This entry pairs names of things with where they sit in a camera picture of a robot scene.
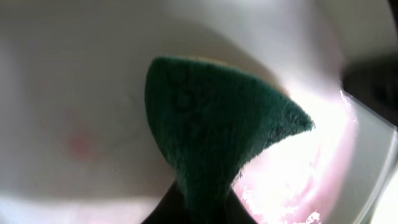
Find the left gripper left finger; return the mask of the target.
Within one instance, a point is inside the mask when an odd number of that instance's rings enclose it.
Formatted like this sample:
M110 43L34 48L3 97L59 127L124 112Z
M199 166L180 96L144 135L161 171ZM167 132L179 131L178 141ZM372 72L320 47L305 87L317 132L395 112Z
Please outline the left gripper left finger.
M142 224L188 224L184 196L176 182Z

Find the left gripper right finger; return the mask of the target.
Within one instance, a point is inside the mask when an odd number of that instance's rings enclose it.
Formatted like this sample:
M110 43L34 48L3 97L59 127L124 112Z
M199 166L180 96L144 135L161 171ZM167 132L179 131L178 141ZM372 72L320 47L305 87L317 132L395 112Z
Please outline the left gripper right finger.
M225 212L228 224L257 224L233 190L226 199Z

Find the green yellow sponge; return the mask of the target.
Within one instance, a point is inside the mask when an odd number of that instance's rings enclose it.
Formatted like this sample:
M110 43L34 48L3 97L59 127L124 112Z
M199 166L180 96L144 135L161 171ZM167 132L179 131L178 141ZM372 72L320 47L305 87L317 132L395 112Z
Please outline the green yellow sponge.
M272 85L204 60L153 59L144 101L150 131L176 172L192 223L213 223L245 164L314 125Z

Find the light green plate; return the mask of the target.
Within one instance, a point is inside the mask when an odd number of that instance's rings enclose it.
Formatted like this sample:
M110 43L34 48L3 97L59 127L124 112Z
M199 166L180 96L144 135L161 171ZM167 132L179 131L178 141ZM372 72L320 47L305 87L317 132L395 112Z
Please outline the light green plate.
M140 223L174 180L146 122L162 54L282 87L315 122L234 183L258 223L359 223L396 129L344 93L352 58L397 43L385 1L2 1L1 222Z

